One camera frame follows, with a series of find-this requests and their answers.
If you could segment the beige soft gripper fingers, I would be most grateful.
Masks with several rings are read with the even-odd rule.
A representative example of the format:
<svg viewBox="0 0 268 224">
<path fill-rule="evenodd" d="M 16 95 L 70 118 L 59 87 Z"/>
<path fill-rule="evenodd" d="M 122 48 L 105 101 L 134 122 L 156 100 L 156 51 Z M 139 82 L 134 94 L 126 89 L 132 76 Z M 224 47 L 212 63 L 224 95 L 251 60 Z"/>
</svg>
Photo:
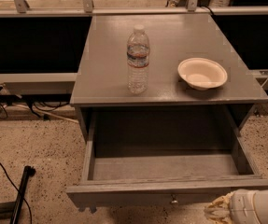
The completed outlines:
<svg viewBox="0 0 268 224">
<path fill-rule="evenodd" d="M 205 208 L 205 217 L 212 224 L 233 224 L 230 216 L 230 199 L 229 195 L 218 197 Z"/>
</svg>

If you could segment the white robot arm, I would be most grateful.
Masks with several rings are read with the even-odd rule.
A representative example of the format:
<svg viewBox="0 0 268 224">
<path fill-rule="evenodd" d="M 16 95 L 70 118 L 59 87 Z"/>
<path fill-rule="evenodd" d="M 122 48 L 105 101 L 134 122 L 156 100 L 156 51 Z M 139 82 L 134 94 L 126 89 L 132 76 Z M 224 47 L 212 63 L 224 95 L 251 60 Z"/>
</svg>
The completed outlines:
<svg viewBox="0 0 268 224">
<path fill-rule="evenodd" d="M 205 208 L 213 224 L 268 224 L 268 189 L 238 189 Z"/>
</svg>

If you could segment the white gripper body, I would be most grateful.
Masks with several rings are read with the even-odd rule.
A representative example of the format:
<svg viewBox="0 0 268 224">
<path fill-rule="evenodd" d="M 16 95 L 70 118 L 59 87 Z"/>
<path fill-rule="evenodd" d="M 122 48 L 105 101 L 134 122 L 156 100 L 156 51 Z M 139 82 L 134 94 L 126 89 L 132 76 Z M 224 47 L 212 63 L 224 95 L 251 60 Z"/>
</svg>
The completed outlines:
<svg viewBox="0 0 268 224">
<path fill-rule="evenodd" d="M 255 207 L 256 190 L 239 189 L 230 199 L 229 211 L 233 224 L 260 224 Z"/>
</svg>

